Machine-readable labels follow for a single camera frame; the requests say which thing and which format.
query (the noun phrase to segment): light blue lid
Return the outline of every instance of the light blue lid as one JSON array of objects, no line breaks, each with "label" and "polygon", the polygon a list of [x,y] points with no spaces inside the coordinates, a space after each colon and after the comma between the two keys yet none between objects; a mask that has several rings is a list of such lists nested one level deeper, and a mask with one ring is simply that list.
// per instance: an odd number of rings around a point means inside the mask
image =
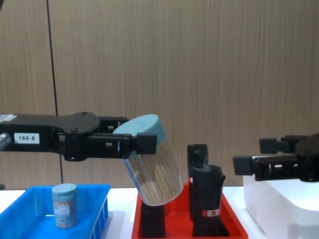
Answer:
[{"label": "light blue lid", "polygon": [[63,183],[52,188],[52,200],[54,202],[67,202],[75,200],[76,185],[73,183]]},{"label": "light blue lid", "polygon": [[166,139],[163,125],[157,115],[144,115],[132,119],[116,128],[113,133],[128,133],[132,136],[136,136],[138,133],[156,134],[158,136],[157,145]]}]

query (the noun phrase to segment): red plastic bin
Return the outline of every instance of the red plastic bin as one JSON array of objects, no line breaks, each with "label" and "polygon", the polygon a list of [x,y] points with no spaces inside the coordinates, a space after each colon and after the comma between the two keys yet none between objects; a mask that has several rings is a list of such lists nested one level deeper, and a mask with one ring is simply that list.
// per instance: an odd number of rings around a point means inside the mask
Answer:
[{"label": "red plastic bin", "polygon": [[[142,200],[138,195],[132,239],[142,239]],[[166,239],[247,239],[248,235],[230,207],[224,195],[221,198],[221,219],[229,231],[229,237],[192,237],[193,222],[189,218],[188,183],[182,193],[164,206]]]}]

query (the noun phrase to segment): black cylindrical object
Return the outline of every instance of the black cylindrical object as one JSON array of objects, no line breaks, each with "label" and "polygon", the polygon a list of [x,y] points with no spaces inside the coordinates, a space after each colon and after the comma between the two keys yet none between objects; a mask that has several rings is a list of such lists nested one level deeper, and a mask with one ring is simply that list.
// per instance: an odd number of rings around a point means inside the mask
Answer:
[{"label": "black cylindrical object", "polygon": [[193,169],[193,236],[222,237],[229,232],[220,219],[222,187],[221,167],[202,165]]},{"label": "black cylindrical object", "polygon": [[208,164],[207,144],[190,144],[187,146],[188,165],[188,190],[189,190],[189,214],[193,219],[192,198],[193,198],[193,168]]},{"label": "black cylindrical object", "polygon": [[143,238],[164,238],[164,205],[148,206],[142,202]]}]

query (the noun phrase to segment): blue plastic bin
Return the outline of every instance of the blue plastic bin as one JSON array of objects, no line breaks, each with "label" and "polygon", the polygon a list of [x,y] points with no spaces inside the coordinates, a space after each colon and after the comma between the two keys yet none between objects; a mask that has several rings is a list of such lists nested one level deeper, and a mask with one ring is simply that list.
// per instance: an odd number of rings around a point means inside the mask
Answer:
[{"label": "blue plastic bin", "polygon": [[109,185],[77,185],[78,223],[69,229],[55,226],[51,189],[26,190],[0,214],[0,239],[99,239],[108,218]]}]

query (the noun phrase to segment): wood grain panel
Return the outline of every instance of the wood grain panel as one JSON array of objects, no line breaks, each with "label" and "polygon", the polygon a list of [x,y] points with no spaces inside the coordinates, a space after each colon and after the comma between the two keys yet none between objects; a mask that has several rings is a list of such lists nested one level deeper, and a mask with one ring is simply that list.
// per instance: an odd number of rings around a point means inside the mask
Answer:
[{"label": "wood grain panel", "polygon": [[[55,114],[46,1],[5,0],[0,11],[0,112]],[[0,154],[7,189],[61,183],[59,157]]]},{"label": "wood grain panel", "polygon": [[[226,185],[240,185],[233,155],[319,128],[316,0],[49,3],[59,113],[158,114],[184,180],[187,144],[207,143]],[[63,162],[63,172],[130,185],[120,160]]]}]

